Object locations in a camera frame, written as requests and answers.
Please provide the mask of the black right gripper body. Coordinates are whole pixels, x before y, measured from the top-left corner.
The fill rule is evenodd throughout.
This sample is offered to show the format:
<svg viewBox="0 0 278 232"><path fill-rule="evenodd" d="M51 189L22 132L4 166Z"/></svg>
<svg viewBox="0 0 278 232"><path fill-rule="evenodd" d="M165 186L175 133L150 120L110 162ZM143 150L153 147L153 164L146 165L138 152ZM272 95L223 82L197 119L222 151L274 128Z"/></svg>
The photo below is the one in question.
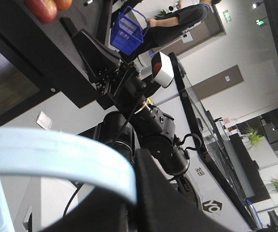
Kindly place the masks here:
<svg viewBox="0 0 278 232"><path fill-rule="evenodd" d="M96 90L99 94L96 101L102 109L115 106L120 112L129 113L138 110L153 94L152 76L142 80L133 63L122 63L117 71L105 74L96 82Z"/></svg>

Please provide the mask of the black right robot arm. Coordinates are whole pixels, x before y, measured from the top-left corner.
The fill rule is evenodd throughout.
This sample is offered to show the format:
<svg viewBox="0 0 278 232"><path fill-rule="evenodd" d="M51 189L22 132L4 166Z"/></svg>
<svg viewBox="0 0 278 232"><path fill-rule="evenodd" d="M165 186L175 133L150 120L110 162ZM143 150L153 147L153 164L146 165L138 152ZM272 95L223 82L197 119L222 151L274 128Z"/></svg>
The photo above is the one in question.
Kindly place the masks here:
<svg viewBox="0 0 278 232"><path fill-rule="evenodd" d="M141 79L133 63L122 60L87 31L76 32L71 40L90 82L96 85L97 103L103 109L116 107L102 123L82 135L124 151L132 150L138 141L177 182L179 192L197 206L198 194L185 176L190 147L183 147L184 141L176 136L174 119L150 100L160 87L171 84L177 63L168 56L156 55L152 74Z"/></svg>

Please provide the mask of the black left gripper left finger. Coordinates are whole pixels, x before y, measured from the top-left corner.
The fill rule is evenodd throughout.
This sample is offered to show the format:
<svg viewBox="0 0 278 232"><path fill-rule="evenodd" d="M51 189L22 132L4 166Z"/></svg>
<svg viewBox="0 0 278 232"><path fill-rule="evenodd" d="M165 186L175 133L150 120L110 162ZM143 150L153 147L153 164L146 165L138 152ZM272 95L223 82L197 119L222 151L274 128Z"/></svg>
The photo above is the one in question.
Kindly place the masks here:
<svg viewBox="0 0 278 232"><path fill-rule="evenodd" d="M82 29L72 37L72 42L85 65L89 81L98 83L120 68L120 54L111 50Z"/></svg>

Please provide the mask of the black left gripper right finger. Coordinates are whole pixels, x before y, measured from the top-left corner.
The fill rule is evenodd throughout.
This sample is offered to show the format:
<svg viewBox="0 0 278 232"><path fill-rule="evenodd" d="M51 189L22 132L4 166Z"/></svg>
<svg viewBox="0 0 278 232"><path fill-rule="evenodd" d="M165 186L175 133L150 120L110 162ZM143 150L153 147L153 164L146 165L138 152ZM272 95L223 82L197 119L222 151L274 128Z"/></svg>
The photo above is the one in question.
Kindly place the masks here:
<svg viewBox="0 0 278 232"><path fill-rule="evenodd" d="M70 213L45 228L46 232L124 232L127 214L139 232L226 232L176 191L158 169L147 149L135 152L137 205L101 188Z"/></svg>

